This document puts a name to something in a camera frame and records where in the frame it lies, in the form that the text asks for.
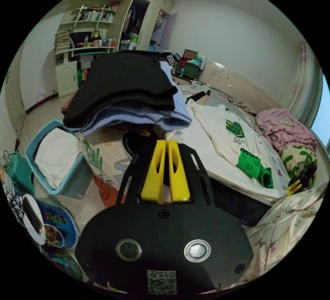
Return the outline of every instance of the white cloth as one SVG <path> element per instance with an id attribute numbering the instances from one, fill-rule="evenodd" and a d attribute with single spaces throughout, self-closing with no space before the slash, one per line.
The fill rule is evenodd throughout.
<path id="1" fill-rule="evenodd" d="M 191 99 L 187 103 L 187 109 L 192 118 L 191 125 L 186 129 L 167 133 L 167 140 L 176 140 L 195 149 L 210 177 L 247 195 L 251 195 L 255 199 L 263 198 L 273 201 L 287 194 L 285 188 L 288 186 L 290 178 L 285 167 L 281 167 L 283 163 L 278 154 L 274 150 L 270 154 L 265 138 L 259 135 L 263 143 L 260 145 L 266 148 L 270 157 L 269 160 L 271 160 L 271 168 L 274 170 L 272 173 L 273 189 L 263 187 L 256 179 L 250 178 L 246 173 L 229 163 L 223 156 L 220 156 L 216 152 L 212 140 L 194 115 L 191 108 L 193 104 L 195 102 Z"/>
<path id="2" fill-rule="evenodd" d="M 81 149 L 78 139 L 59 128 L 41 141 L 34 162 L 53 189 L 57 189 L 75 163 Z"/>
<path id="3" fill-rule="evenodd" d="M 264 168 L 270 167 L 262 141 L 244 120 L 236 114 L 226 111 L 225 105 L 211 107 L 191 103 L 191 108 L 196 119 L 211 138 L 217 153 L 232 165 L 237 165 L 241 149 L 243 148 L 259 157 Z M 242 128 L 244 137 L 237 137 L 228 131 L 226 128 L 228 122 L 232 124 L 234 122 L 238 123 Z"/>

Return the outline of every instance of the colorful bucket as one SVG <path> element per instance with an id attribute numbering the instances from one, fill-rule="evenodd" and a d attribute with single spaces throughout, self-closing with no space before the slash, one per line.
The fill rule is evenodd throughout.
<path id="1" fill-rule="evenodd" d="M 24 206 L 23 223 L 37 244 L 66 249 L 77 245 L 78 231 L 63 207 L 46 204 L 29 194 L 23 196 Z"/>
<path id="2" fill-rule="evenodd" d="M 77 280 L 82 280 L 83 273 L 71 257 L 71 255 L 61 249 L 55 249 L 53 247 L 41 247 L 40 252 L 52 263 L 65 274 Z"/>

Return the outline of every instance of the bottle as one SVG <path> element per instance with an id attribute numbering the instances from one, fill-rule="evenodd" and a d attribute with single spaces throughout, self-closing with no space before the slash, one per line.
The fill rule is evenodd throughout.
<path id="1" fill-rule="evenodd" d="M 85 39 L 84 39 L 84 46 L 88 46 L 88 36 L 86 35 L 85 36 Z"/>
<path id="2" fill-rule="evenodd" d="M 115 38 L 113 38 L 113 39 L 111 40 L 111 46 L 112 46 L 112 47 L 116 47 L 116 46 L 117 46 L 117 41 L 116 41 Z"/>

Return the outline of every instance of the white wall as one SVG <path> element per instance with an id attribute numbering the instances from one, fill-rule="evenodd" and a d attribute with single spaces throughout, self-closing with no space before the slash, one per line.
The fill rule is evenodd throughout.
<path id="1" fill-rule="evenodd" d="M 57 92 L 54 35 L 66 9 L 67 6 L 61 6 L 50 11 L 25 40 L 20 76 L 26 110 L 36 104 L 38 95 L 48 97 Z"/>
<path id="2" fill-rule="evenodd" d="M 176 1 L 178 17 L 168 49 L 197 51 L 236 71 L 280 104 L 293 81 L 298 49 L 275 29 L 248 14 L 221 4 Z"/>
<path id="3" fill-rule="evenodd" d="M 5 89 L 3 87 L 0 92 L 0 163 L 3 162 L 3 151 L 7 150 L 9 153 L 12 153 L 16 143 L 16 135 L 9 121 L 4 96 Z"/>

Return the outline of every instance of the pink clothing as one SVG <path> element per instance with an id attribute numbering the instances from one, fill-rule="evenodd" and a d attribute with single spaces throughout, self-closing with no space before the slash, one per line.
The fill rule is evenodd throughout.
<path id="1" fill-rule="evenodd" d="M 282 151 L 289 145 L 303 145 L 316 152 L 315 136 L 290 111 L 283 108 L 262 111 L 255 121 L 276 150 Z"/>

